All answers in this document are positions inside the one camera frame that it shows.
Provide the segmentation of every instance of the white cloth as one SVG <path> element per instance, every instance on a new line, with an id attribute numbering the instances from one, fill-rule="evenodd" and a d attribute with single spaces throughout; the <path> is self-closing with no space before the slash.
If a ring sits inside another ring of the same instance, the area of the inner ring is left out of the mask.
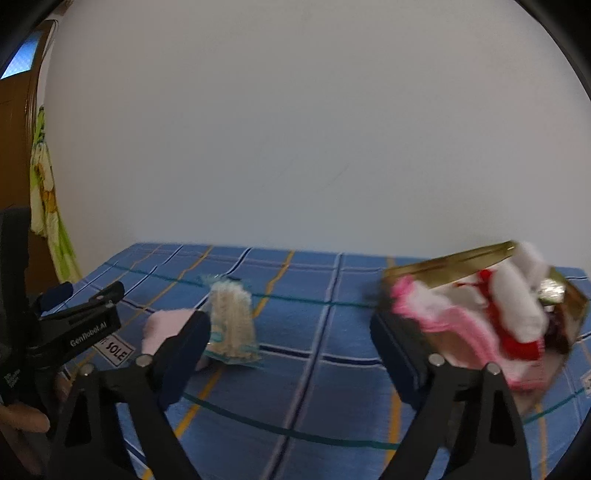
<path id="1" fill-rule="evenodd" d="M 538 291 L 542 280 L 548 277 L 550 266 L 539 250 L 529 242 L 520 242 L 511 255 L 511 262 L 521 271 L 529 288 Z"/>
<path id="2" fill-rule="evenodd" d="M 548 317 L 513 263 L 500 264 L 492 274 L 491 295 L 501 311 L 503 326 L 515 340 L 529 343 L 544 336 Z"/>

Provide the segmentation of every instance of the white label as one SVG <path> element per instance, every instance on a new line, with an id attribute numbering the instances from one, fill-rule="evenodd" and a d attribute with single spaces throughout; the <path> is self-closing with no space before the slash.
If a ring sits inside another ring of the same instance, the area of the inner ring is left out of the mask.
<path id="1" fill-rule="evenodd" d="M 585 389 L 585 395 L 591 397 L 591 370 L 581 377 L 581 382 L 583 383 L 583 388 Z"/>
<path id="2" fill-rule="evenodd" d="M 93 348 L 115 367 L 120 366 L 135 352 L 132 345 L 116 335 L 106 336 L 99 343 L 94 344 Z"/>

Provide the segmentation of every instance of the folded clothes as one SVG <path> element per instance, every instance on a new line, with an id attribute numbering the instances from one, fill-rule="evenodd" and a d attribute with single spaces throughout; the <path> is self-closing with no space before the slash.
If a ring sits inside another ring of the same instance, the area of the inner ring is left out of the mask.
<path id="1" fill-rule="evenodd" d="M 458 367 L 483 368 L 496 362 L 508 385 L 515 390 L 545 387 L 541 360 L 521 361 L 506 357 L 488 319 L 452 304 L 425 284 L 406 275 L 392 287 L 392 312 L 415 320 L 421 331 L 446 359 Z"/>
<path id="2" fill-rule="evenodd" d="M 520 242 L 510 257 L 519 269 L 530 290 L 537 291 L 543 279 L 548 277 L 550 266 L 538 249 L 529 242 Z"/>
<path id="3" fill-rule="evenodd" d="M 544 337 L 548 317 L 512 263 L 499 264 L 492 274 L 490 287 L 501 311 L 501 323 L 517 342 L 536 342 Z"/>
<path id="4" fill-rule="evenodd" d="M 503 279 L 503 274 L 501 274 L 499 277 L 496 276 L 496 273 L 501 270 L 502 272 L 505 271 L 505 269 L 509 269 L 509 270 L 514 270 L 515 267 L 511 264 L 507 264 L 507 263 L 500 263 L 498 265 L 497 270 L 492 271 L 492 270 L 481 270 L 480 272 L 477 273 L 477 277 L 478 277 L 478 281 L 477 283 L 474 284 L 466 284 L 466 283 L 457 283 L 456 285 L 458 286 L 473 286 L 476 287 L 481 295 L 486 299 L 486 301 L 488 302 L 488 304 L 486 305 L 486 307 L 484 308 L 484 312 L 486 313 L 486 316 L 488 317 L 488 320 L 490 321 L 490 323 L 492 324 L 493 328 L 495 329 L 496 334 L 499 337 L 499 340 L 501 341 L 501 346 L 502 346 L 502 350 L 509 356 L 509 358 L 512 359 L 520 359 L 520 360 L 539 360 L 542 356 L 542 354 L 544 353 L 544 341 L 543 341 L 543 337 L 539 337 L 536 340 L 532 341 L 532 342 L 520 342 L 518 340 L 516 340 L 514 338 L 514 331 L 518 330 L 521 331 L 522 329 L 525 330 L 525 326 L 520 324 L 520 316 L 518 314 L 514 314 L 514 312 L 511 311 L 511 308 L 513 307 L 512 303 L 510 301 L 505 301 L 506 298 L 503 297 L 503 295 L 501 295 L 502 300 L 502 309 L 499 306 L 497 299 L 495 298 L 495 296 L 492 293 L 492 279 L 493 278 L 497 278 L 498 281 L 502 281 Z M 525 294 L 523 294 L 526 297 L 526 302 L 527 300 L 531 300 L 531 301 L 536 301 L 534 300 L 531 295 L 530 292 L 527 290 L 527 288 L 525 289 Z M 506 297 L 510 297 L 512 292 L 509 291 L 503 291 L 503 293 L 506 293 Z M 520 305 L 520 300 L 516 299 L 515 303 L 517 304 L 518 307 L 522 307 L 522 305 Z M 505 312 L 509 312 L 509 320 L 507 321 L 506 319 L 504 319 L 504 314 Z M 545 313 L 543 312 L 543 310 L 541 310 L 542 315 L 544 316 L 543 319 L 537 319 L 538 322 L 544 323 L 547 325 L 547 318 L 545 316 Z M 533 326 L 535 326 L 535 322 L 532 322 L 531 325 L 526 324 L 529 328 L 533 328 Z"/>

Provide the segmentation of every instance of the white wall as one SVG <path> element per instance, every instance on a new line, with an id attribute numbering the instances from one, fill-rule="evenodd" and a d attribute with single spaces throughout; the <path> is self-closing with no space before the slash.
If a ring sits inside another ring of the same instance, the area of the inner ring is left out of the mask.
<path id="1" fill-rule="evenodd" d="M 135 241 L 591 267 L 591 102 L 514 0 L 78 0 L 46 110 L 85 272 Z"/>

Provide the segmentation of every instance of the fuzzy white cloth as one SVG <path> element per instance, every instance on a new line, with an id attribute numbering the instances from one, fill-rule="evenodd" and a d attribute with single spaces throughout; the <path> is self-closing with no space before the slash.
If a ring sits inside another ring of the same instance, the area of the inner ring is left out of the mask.
<path id="1" fill-rule="evenodd" d="M 544 336 L 548 317 L 513 263 L 499 264 L 491 278 L 491 295 L 501 311 L 503 327 L 515 340 L 530 343 Z"/>

